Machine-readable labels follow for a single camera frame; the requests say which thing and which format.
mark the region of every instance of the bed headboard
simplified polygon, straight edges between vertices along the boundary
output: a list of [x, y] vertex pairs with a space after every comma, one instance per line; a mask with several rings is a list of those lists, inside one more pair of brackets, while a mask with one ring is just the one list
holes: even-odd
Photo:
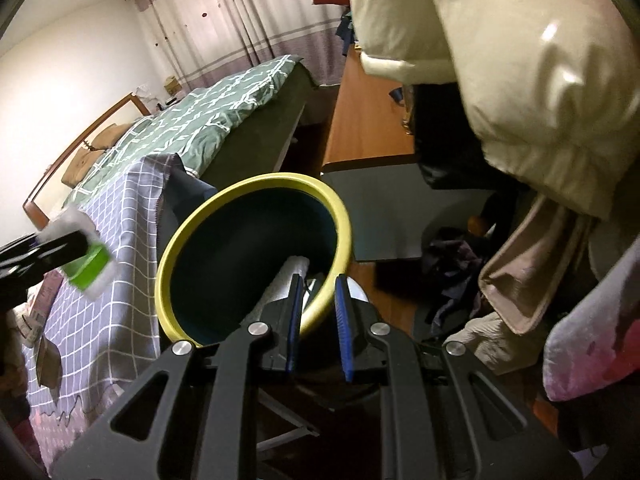
[[151, 113], [137, 96], [133, 94], [124, 96], [66, 147], [65, 151], [46, 169], [42, 178], [22, 204], [22, 209], [24, 209], [29, 220], [37, 229], [42, 229], [49, 223], [51, 213], [62, 208], [62, 203], [71, 192], [71, 188], [60, 182], [60, 178], [74, 158], [82, 141], [87, 140], [90, 142], [99, 133], [98, 129], [107, 120], [127, 123], [144, 115], [151, 115]]

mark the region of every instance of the white wall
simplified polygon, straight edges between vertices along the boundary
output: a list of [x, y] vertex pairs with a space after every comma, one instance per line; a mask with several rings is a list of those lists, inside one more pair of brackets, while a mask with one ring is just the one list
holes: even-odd
[[0, 57], [0, 246], [34, 230], [22, 202], [89, 124], [139, 85], [166, 98], [136, 12], [78, 10]]

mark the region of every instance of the cream puffer jacket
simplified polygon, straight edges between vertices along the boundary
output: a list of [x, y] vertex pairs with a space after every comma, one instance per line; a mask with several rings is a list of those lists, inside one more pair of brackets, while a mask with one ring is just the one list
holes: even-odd
[[640, 50], [610, 0], [351, 5], [367, 73], [453, 80], [448, 44], [486, 160], [574, 211], [608, 217], [640, 152]]

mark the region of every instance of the green blanket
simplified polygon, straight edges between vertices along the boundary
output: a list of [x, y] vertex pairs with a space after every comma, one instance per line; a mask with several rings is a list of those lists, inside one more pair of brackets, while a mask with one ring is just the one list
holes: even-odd
[[185, 169], [200, 176], [229, 132], [277, 94], [300, 59], [277, 57], [210, 88], [195, 89], [167, 110], [143, 117], [96, 161], [65, 205], [86, 202], [145, 155], [177, 153]]

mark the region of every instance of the brown pillow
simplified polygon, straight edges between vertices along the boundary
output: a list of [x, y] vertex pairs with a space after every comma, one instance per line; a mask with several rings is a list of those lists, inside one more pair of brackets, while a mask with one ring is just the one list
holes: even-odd
[[66, 168], [65, 174], [60, 179], [62, 184], [69, 187], [76, 187], [86, 174], [89, 173], [92, 165], [98, 157], [104, 153], [104, 150], [95, 150], [90, 152], [84, 148], [79, 148], [74, 158], [71, 160], [68, 168]]
[[129, 124], [112, 124], [107, 126], [103, 131], [95, 136], [95, 139], [91, 141], [91, 145], [96, 150], [106, 150], [115, 146], [116, 142], [120, 140], [126, 131], [131, 127], [133, 123]]

